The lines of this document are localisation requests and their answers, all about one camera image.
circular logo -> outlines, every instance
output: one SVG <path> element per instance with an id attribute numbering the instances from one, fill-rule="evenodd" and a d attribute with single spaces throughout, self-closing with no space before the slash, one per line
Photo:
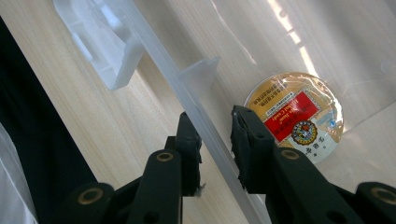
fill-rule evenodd
<path id="1" fill-rule="evenodd" d="M 302 120 L 296 123 L 291 132 L 291 137 L 298 145 L 306 146 L 315 141 L 318 129 L 310 120 Z"/>

red label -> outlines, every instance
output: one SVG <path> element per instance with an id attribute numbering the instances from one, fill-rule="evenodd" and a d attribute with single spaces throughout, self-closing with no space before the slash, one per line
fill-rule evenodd
<path id="1" fill-rule="evenodd" d="M 300 120 L 308 120 L 318 112 L 318 108 L 302 91 L 264 122 L 278 142 L 283 141 Z"/>

transparent plastic tray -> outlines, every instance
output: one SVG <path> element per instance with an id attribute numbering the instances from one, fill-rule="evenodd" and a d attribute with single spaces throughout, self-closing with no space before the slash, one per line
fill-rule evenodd
<path id="1" fill-rule="evenodd" d="M 389 134 L 396 126 L 390 115 L 396 102 L 394 1 L 54 3 L 98 73 L 103 68 L 111 71 L 101 75 L 110 89 L 127 85 L 130 70 L 135 69 L 143 52 L 150 55 L 189 114 L 249 222 L 267 223 L 269 219 L 263 197 L 247 195 L 236 178 L 238 171 L 230 152 L 230 113 L 233 105 L 243 105 L 253 88 L 273 75 L 305 72 L 324 80 L 338 96 L 344 112 L 344 134 L 335 155 L 317 165 L 326 177 L 347 189 L 376 176 L 375 180 L 396 185 L 396 176 L 390 174 L 395 173 L 393 162 L 370 160 L 376 150 L 384 157 L 396 157 L 394 138 L 375 140 L 384 139 L 383 133 L 395 134 Z M 76 20 L 80 17 L 90 22 Z M 110 48 L 100 47 L 106 45 L 103 38 L 90 37 L 103 31 L 102 35 L 117 45 L 118 51 L 111 51 L 115 57 L 106 56 Z M 386 119 L 381 122 L 388 124 L 385 128 L 381 122 L 371 121 L 381 116 Z M 359 138 L 361 133 L 372 139 Z M 384 145 L 372 149 L 373 141 Z M 351 178 L 348 183 L 347 174 L 367 175 L 367 179 Z"/>

white cloth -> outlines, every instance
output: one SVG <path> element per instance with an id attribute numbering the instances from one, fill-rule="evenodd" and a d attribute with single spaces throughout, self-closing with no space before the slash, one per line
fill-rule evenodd
<path id="1" fill-rule="evenodd" d="M 35 207 L 17 150 L 0 123 L 0 223 L 36 224 Z"/>

round lid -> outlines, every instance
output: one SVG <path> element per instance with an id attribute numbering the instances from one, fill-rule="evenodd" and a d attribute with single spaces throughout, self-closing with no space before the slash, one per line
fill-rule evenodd
<path id="1" fill-rule="evenodd" d="M 306 73 L 265 79 L 245 107 L 256 112 L 279 147 L 296 148 L 313 163 L 328 157 L 343 133 L 339 101 L 324 81 Z"/>

